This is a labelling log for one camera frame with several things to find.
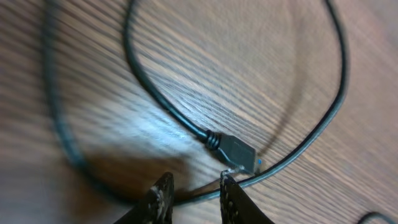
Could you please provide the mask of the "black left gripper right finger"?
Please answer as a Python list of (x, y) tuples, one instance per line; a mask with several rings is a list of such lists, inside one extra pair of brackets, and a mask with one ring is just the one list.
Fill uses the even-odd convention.
[(220, 177), (222, 224), (274, 224), (227, 170), (223, 171)]

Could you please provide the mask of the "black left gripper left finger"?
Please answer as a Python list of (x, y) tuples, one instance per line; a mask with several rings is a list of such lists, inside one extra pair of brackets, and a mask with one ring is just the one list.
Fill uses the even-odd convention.
[(172, 224), (174, 176), (164, 173), (145, 197), (114, 224)]

